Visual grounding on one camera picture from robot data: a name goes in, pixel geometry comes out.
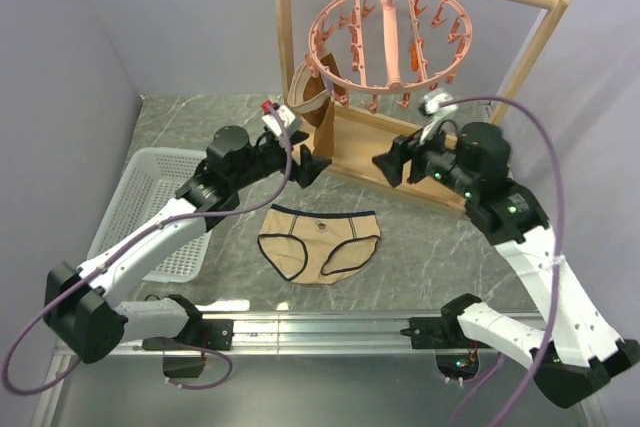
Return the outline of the beige underwear navy trim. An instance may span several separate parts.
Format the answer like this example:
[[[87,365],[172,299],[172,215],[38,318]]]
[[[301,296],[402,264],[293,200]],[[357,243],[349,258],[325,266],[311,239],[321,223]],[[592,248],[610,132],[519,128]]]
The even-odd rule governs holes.
[[[373,211],[311,213],[273,204],[257,245],[283,280],[331,285],[360,272],[380,240]]]

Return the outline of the pink round clip hanger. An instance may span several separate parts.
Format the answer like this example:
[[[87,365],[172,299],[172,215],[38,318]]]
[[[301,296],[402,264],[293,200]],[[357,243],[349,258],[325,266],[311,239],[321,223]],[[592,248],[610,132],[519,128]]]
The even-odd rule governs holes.
[[[396,0],[334,0],[320,12],[309,32],[309,52],[305,55],[305,65],[313,78],[322,80],[325,90],[335,102],[348,106],[351,90],[367,93],[371,96],[371,101],[365,108],[375,114],[378,112],[381,95],[400,93],[402,99],[398,105],[407,108],[412,92],[422,89],[433,91],[441,82],[450,84],[455,80],[457,69],[471,46],[473,28],[469,15],[456,0],[437,0],[437,9],[429,25],[433,29],[444,25],[447,19],[443,16],[443,11],[452,10],[455,16],[446,42],[454,44],[456,49],[450,64],[445,69],[431,74],[428,72],[424,37],[420,32],[420,15],[428,6],[421,6],[420,0],[407,1],[409,63],[411,70],[416,74],[416,80],[413,82],[405,82],[401,77],[401,39]],[[386,69],[386,83],[383,85],[373,85],[367,81],[363,20],[375,10],[379,10],[382,15]],[[357,83],[332,72],[331,68],[322,62],[328,39],[335,31],[344,28],[348,29],[351,35],[351,70],[359,75]]]

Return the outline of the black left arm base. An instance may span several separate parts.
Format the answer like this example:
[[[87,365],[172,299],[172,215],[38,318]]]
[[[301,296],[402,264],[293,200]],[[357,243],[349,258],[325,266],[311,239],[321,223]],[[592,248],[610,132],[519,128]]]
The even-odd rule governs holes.
[[[142,349],[159,351],[204,348],[229,351],[233,335],[234,321],[231,319],[191,319],[175,337],[153,337],[143,340]]]

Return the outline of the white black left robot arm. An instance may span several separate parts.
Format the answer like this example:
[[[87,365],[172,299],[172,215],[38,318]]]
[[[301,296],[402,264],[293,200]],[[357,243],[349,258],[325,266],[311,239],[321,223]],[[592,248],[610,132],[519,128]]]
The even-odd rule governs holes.
[[[204,344],[202,314],[181,295],[130,302],[129,292],[168,256],[210,232],[240,204],[240,190],[280,172],[286,182],[311,185],[331,163],[304,145],[289,160],[281,140],[265,131],[252,143],[239,126],[219,129],[206,156],[165,206],[146,224],[77,268],[61,263],[47,276],[46,325],[86,363],[106,357],[122,342],[161,338],[180,349]]]

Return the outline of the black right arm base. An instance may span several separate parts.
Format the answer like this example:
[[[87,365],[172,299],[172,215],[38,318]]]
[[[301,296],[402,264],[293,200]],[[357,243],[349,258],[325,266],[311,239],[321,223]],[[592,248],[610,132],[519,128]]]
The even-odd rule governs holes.
[[[411,317],[406,333],[414,350],[456,349],[469,343],[460,326],[442,316]]]

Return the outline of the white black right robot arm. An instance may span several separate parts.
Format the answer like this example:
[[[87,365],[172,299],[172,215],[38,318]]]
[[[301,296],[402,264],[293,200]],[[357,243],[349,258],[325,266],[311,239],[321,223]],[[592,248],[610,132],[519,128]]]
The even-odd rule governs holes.
[[[460,194],[471,223],[508,262],[545,321],[554,323],[544,355],[543,331],[491,308],[472,294],[448,302],[436,321],[413,318],[405,334],[415,348],[490,346],[525,368],[541,364],[533,380],[544,396],[569,408],[639,361],[639,343],[623,338],[598,312],[567,261],[554,253],[556,236],[530,190],[511,179],[511,147],[499,127],[465,125],[456,145],[443,132],[396,137],[373,157],[387,182],[426,177]]]

